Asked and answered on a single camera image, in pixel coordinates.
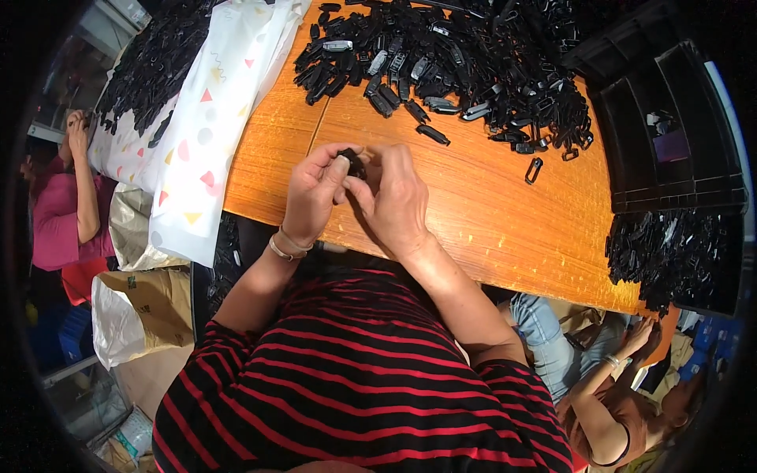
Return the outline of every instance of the brown shirt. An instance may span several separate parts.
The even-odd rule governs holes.
[[[610,411],[612,417],[628,429],[628,452],[614,466],[623,466],[646,452],[646,420],[656,415],[655,407],[644,396],[629,387],[615,385],[612,376],[600,385],[594,396]],[[557,418],[565,427],[568,443],[573,452],[592,466],[601,466],[591,460],[591,447],[584,429],[575,418],[570,399],[563,397],[555,406]]]

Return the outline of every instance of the black plastic crate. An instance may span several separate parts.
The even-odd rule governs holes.
[[[614,213],[747,202],[721,99],[675,4],[648,2],[563,58],[587,80],[605,144]],[[678,129],[656,136],[647,114]]]

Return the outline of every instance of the pink shirt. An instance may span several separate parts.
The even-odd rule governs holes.
[[[94,182],[100,229],[92,240],[79,244],[75,175],[66,174],[63,160],[55,157],[45,172],[37,177],[34,183],[37,198],[33,210],[34,266],[55,271],[72,263],[115,256],[107,215],[116,182],[104,176],[94,176]]]

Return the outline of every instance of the orange table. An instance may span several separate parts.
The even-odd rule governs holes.
[[[345,7],[340,14],[367,9]],[[328,142],[407,144],[418,174],[428,184],[428,227],[474,279],[587,306],[635,313],[638,285],[614,286],[604,257],[610,211],[609,176],[602,138],[568,163],[560,152],[539,154],[544,167],[534,185],[524,177],[532,156],[487,139],[483,120],[431,114],[431,125],[449,147],[415,131],[402,108],[385,119],[347,86],[336,98],[305,104],[294,85],[294,59],[310,41],[314,5],[300,26],[273,90],[252,114],[241,138],[226,190],[225,210],[278,225],[283,220],[292,166]],[[585,95],[583,83],[577,83]],[[591,118],[596,122],[593,110]],[[322,240],[364,253],[384,254],[367,236],[348,205],[336,207]]]

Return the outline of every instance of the jeans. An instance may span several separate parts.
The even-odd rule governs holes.
[[[586,351],[577,351],[562,334],[557,316],[548,299],[517,294],[510,301],[510,312],[534,352],[534,369],[557,404],[578,380],[583,378],[608,353],[620,348],[631,316],[607,312],[597,340]]]

